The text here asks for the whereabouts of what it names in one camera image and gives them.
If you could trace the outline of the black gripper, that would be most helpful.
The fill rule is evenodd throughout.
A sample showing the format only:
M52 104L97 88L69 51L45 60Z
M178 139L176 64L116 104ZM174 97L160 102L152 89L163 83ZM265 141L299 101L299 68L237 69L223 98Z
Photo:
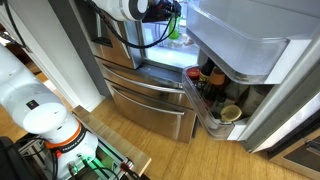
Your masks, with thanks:
M181 5L177 0L148 0L148 9L143 22L166 21L172 16L181 16Z

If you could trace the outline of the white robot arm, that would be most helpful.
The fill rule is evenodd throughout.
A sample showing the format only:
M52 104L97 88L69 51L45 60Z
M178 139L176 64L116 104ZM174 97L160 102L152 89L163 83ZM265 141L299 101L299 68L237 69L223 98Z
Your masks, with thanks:
M6 47L0 45L0 104L14 122L44 141L44 164L66 179L96 158L98 138Z

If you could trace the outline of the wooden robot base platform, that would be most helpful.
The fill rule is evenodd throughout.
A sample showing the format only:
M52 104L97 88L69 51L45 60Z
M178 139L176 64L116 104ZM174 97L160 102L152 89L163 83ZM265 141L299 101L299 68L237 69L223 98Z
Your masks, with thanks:
M127 141L102 121L96 119L90 112L81 106L77 106L72 113L84 123L84 125L100 139L109 143L116 151L133 161L132 171L141 176L151 162L151 158L135 145Z

